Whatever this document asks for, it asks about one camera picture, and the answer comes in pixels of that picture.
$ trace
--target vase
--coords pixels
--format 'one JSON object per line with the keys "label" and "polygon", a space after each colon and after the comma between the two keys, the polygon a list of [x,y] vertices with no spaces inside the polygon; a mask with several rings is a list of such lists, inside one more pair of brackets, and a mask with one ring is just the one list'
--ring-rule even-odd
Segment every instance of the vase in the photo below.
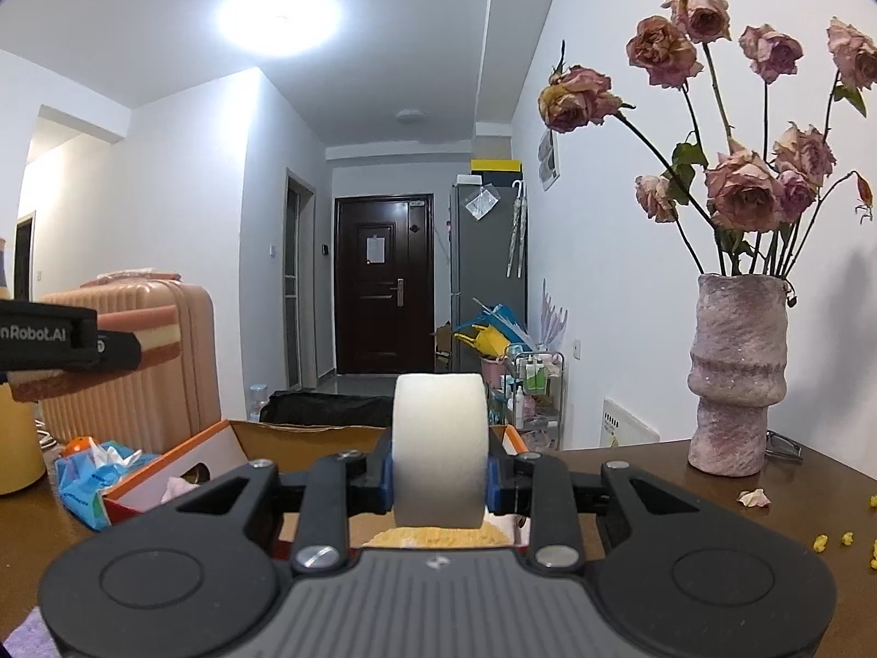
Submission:
{"label": "vase", "polygon": [[768,407],[786,398],[786,283],[702,274],[698,284],[688,387],[700,402],[688,462],[746,477],[764,465]]}

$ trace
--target refrigerator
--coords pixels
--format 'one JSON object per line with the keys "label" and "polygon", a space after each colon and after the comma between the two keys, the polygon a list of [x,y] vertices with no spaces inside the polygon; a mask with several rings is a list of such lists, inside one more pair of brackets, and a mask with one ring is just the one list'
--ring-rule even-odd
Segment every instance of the refrigerator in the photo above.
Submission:
{"label": "refrigerator", "polygon": [[[523,249],[523,269],[517,276],[517,255],[511,277],[505,276],[509,262],[512,208],[517,195],[511,180],[519,177],[481,173],[483,182],[493,183],[500,201],[476,220],[464,201],[475,192],[474,185],[454,185],[451,192],[451,325],[456,328],[481,313],[473,297],[488,307],[506,304],[521,325],[527,323],[527,256]],[[451,345],[453,373],[481,373],[481,360],[474,349],[456,338]]]}

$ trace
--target water bottle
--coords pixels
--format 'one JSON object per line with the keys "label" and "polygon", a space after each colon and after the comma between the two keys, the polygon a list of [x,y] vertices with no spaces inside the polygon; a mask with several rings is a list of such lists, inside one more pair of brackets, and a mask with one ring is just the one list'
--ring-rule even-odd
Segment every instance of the water bottle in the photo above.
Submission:
{"label": "water bottle", "polygon": [[250,409],[247,414],[247,420],[251,423],[257,423],[262,413],[262,409],[269,404],[269,387],[264,383],[253,383],[250,386],[249,404]]}

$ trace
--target suitcase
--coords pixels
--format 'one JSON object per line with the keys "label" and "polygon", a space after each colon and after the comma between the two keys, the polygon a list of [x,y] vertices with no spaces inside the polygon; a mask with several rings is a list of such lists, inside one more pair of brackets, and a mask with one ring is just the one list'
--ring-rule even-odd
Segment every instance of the suitcase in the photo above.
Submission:
{"label": "suitcase", "polygon": [[174,304],[180,314],[176,359],[41,403],[45,426],[58,441],[91,435],[161,453],[221,420],[213,304],[203,287],[181,283],[178,274],[133,271],[101,275],[42,301],[98,313]]}

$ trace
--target brown wooden table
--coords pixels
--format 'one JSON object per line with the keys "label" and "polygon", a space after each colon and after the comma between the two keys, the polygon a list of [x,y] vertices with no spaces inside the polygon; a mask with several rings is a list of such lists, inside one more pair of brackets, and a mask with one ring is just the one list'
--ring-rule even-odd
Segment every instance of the brown wooden table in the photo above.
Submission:
{"label": "brown wooden table", "polygon": [[[820,646],[819,658],[873,658],[877,655],[877,572],[869,566],[877,538],[877,512],[868,507],[877,481],[820,455],[804,451],[804,463],[768,460],[759,477],[726,480],[686,464],[687,442],[612,450],[580,450],[561,455],[570,468],[597,472],[604,461],[626,460],[712,502],[732,509],[801,544],[828,534],[822,554],[838,584],[838,607]],[[744,509],[743,490],[764,487],[773,504]],[[586,550],[599,554],[593,521],[582,521]],[[855,532],[852,547],[840,535]],[[47,479],[28,490],[0,497],[0,639],[26,617],[36,603],[39,578],[49,562],[91,532],[61,507]]]}

